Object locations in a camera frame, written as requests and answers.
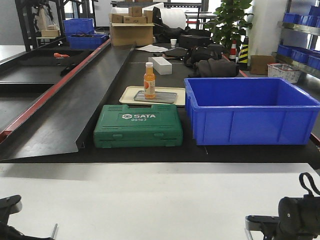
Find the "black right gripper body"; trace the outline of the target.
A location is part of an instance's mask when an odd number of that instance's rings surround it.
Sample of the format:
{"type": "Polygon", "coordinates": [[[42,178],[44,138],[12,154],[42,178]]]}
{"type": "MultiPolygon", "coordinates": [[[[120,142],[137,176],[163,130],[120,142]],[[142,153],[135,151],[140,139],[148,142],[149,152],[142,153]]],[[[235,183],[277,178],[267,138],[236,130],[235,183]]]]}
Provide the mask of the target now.
{"type": "Polygon", "coordinates": [[[284,197],[278,215],[276,240],[312,240],[320,235],[319,197],[284,197]]]}

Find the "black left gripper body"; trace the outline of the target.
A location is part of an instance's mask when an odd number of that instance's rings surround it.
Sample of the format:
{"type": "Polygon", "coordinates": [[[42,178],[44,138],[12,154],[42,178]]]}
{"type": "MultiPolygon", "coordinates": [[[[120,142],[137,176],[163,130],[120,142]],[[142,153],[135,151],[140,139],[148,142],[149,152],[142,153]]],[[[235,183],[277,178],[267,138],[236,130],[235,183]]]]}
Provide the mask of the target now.
{"type": "Polygon", "coordinates": [[[0,239],[1,240],[53,240],[53,237],[36,237],[25,235],[8,225],[10,215],[21,211],[22,197],[19,194],[0,199],[0,239]]]}

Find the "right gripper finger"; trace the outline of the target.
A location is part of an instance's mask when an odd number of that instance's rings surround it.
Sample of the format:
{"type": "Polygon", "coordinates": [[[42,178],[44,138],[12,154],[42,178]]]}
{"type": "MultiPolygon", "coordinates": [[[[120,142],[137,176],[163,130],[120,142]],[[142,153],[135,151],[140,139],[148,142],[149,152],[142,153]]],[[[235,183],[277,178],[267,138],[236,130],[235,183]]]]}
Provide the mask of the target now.
{"type": "Polygon", "coordinates": [[[278,216],[248,215],[245,217],[247,230],[274,230],[278,225],[278,216]]]}

